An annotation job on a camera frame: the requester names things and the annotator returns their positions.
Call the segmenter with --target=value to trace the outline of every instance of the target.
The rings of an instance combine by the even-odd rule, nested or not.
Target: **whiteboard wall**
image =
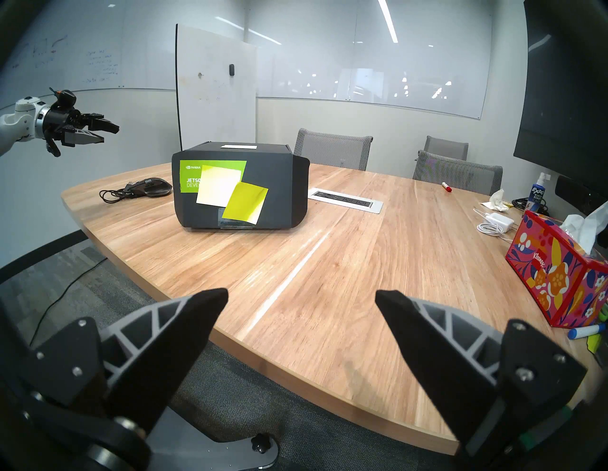
[[[364,101],[479,119],[489,1],[387,5],[397,43],[378,0],[54,0],[4,66],[0,106],[46,95],[49,86],[175,89],[179,23],[257,46],[259,97]]]
[[[484,0],[256,0],[258,96],[352,100],[479,119],[488,81]]]
[[[49,87],[175,90],[177,23],[243,40],[216,16],[242,24],[243,1],[50,1],[0,73],[0,107]]]

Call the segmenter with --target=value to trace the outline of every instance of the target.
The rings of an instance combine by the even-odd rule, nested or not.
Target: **yellow sticky note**
[[[267,193],[268,188],[237,183],[222,217],[257,224]]]
[[[226,206],[240,181],[240,170],[201,165],[201,181],[198,184],[196,202],[211,206]]]

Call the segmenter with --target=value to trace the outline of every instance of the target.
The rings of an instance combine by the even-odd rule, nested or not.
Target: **tv screen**
[[[514,155],[608,196],[607,83],[542,2],[523,5],[528,80]]]

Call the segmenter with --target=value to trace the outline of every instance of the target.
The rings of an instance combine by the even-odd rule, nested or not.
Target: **yellow-green object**
[[[201,165],[198,185],[198,204],[226,206],[236,185],[241,181],[241,171],[233,168]]]
[[[587,337],[587,350],[591,353],[595,353],[599,347],[599,341],[601,340],[600,334],[594,334]]]
[[[201,167],[208,165],[210,167],[231,168],[245,172],[246,160],[180,160],[179,161],[179,191],[181,193],[198,193],[198,182],[201,179]]]
[[[599,312],[599,321],[606,322],[608,320],[608,303],[602,306],[602,310]]]
[[[244,182],[237,183],[222,217],[257,224],[267,193],[268,188]]]

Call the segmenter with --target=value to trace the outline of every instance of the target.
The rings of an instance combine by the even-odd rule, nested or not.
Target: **floral tissue box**
[[[506,253],[553,327],[595,324],[606,302],[608,262],[586,255],[559,221],[526,211]]]

